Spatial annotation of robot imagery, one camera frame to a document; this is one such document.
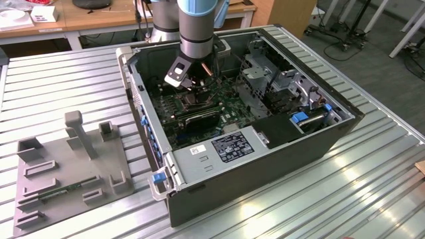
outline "circuit board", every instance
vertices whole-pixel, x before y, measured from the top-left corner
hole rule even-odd
[[[153,107],[173,150],[224,135],[229,132],[229,128],[243,128],[256,120],[235,91],[231,80],[220,81],[208,89],[196,92],[199,98],[203,98],[201,103],[195,102],[193,94],[193,92],[175,92],[167,96],[152,97]],[[209,124],[205,130],[183,132],[188,121],[207,114],[217,116],[217,124],[213,126]]]

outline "table leg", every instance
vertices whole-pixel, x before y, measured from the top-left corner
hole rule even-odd
[[[381,5],[380,5],[380,8],[378,8],[377,12],[374,13],[374,15],[373,15],[373,17],[372,17],[372,19],[370,19],[370,21],[369,21],[369,24],[368,24],[368,26],[366,26],[366,28],[365,28],[365,33],[369,33],[369,31],[372,30],[372,27],[373,27],[374,24],[377,23],[377,20],[378,20],[381,14],[382,14],[382,12],[384,12],[384,9],[385,9],[386,4],[388,4],[389,1],[390,1],[390,0],[384,0],[384,1],[382,1]]]
[[[253,11],[247,11],[244,18],[241,19],[240,28],[251,27],[252,16],[253,16]]]
[[[324,25],[328,24],[328,21],[330,19],[330,16],[332,16],[332,13],[333,13],[334,7],[337,6],[338,1],[340,0],[333,0],[330,3],[329,9],[328,9],[325,17],[324,17]]]
[[[68,39],[69,42],[69,46],[72,50],[81,50],[83,46],[80,43],[80,33],[77,31],[68,31],[65,32],[65,37]]]
[[[354,3],[356,3],[356,0],[350,0],[350,2],[348,3],[348,6],[346,6],[346,8],[345,8],[345,11],[344,11],[344,13],[342,13],[342,16],[341,16],[341,18],[340,18],[340,22],[345,22],[345,19],[346,19],[346,17],[348,17],[348,14],[350,13],[350,11],[352,11],[352,8],[353,8],[353,6],[354,6]]]
[[[420,8],[414,12],[413,16],[410,17],[408,23],[405,24],[404,28],[401,29],[402,32],[406,32],[408,28],[412,26],[412,23],[417,20],[421,12],[424,11],[425,8],[425,2],[421,4]]]
[[[418,21],[416,22],[416,24],[413,25],[410,31],[406,33],[405,37],[402,38],[401,42],[398,43],[398,45],[396,46],[396,48],[393,49],[392,53],[390,53],[390,57],[394,58],[398,54],[398,52],[401,51],[401,49],[405,47],[406,43],[409,42],[412,36],[414,35],[414,33],[417,32],[418,28],[421,27],[422,23],[425,22],[425,13],[422,14],[421,18],[418,19]]]

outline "white object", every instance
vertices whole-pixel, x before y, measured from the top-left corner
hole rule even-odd
[[[25,16],[25,12],[20,10],[5,10],[0,12],[0,17],[3,18],[3,20],[5,18],[9,21],[15,21],[23,18],[24,16]]]
[[[381,5],[380,5],[380,8],[378,8],[377,12],[374,13],[374,15],[373,15],[373,17],[372,17],[372,19],[369,21],[369,24],[368,24],[368,26],[365,28],[365,31],[364,31],[365,33],[369,33],[369,31],[372,30],[372,27],[374,26],[374,23],[377,23],[377,20],[378,20],[380,16],[382,15],[384,9],[385,9],[386,4],[388,4],[389,1],[390,0],[384,0],[382,1]]]
[[[409,22],[406,23],[405,27],[402,28],[402,32],[405,32],[408,30],[408,28],[410,27],[412,23],[416,21],[416,24],[413,25],[410,31],[406,33],[405,37],[402,38],[402,40],[400,41],[398,45],[396,46],[396,48],[393,49],[392,53],[390,53],[390,57],[394,58],[398,54],[398,52],[401,51],[401,49],[405,47],[405,45],[408,44],[412,36],[414,35],[414,33],[417,32],[418,28],[421,27],[422,23],[425,22],[425,0],[421,0],[424,3],[420,6],[420,8],[417,9],[416,13],[413,14]]]
[[[338,1],[340,0],[333,0],[330,3],[329,9],[328,9],[325,17],[324,17],[324,25],[328,24],[329,18],[332,16],[332,13],[333,13],[334,7],[337,6]]]
[[[325,15],[325,11],[322,11],[321,9],[314,7],[314,9],[312,11],[310,19],[308,21],[308,24],[318,26],[320,25],[320,21],[324,18],[324,15]]]
[[[5,17],[0,18],[0,31],[11,31],[27,27],[32,27],[33,23],[28,12],[24,13],[24,17],[17,20],[8,20]]]
[[[35,6],[31,12],[33,22],[56,22],[57,16],[55,6]]]
[[[341,18],[338,20],[340,22],[345,22],[348,14],[350,13],[350,11],[353,9],[354,3],[356,3],[356,0],[350,0],[350,2],[348,3],[348,6],[346,6],[345,11],[342,13],[342,16],[341,16]]]

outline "robot arm blue joint cap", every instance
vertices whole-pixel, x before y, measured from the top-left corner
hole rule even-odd
[[[292,116],[292,120],[294,123],[300,123],[301,121],[306,119],[308,119],[308,115],[305,114],[305,112],[294,113]]]
[[[167,175],[165,173],[156,173],[152,175],[152,179],[155,184],[163,183],[167,180]]]
[[[147,116],[141,116],[141,125],[145,126],[148,124]]]
[[[180,10],[189,16],[205,16],[217,6],[217,0],[177,0]]]

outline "caster wheel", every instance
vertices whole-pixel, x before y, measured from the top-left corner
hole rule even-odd
[[[342,45],[342,51],[348,51],[348,49],[350,48],[350,46],[349,45]]]
[[[312,29],[310,29],[310,28],[306,29],[306,30],[304,31],[304,34],[305,34],[306,36],[309,36],[309,35],[312,34]]]

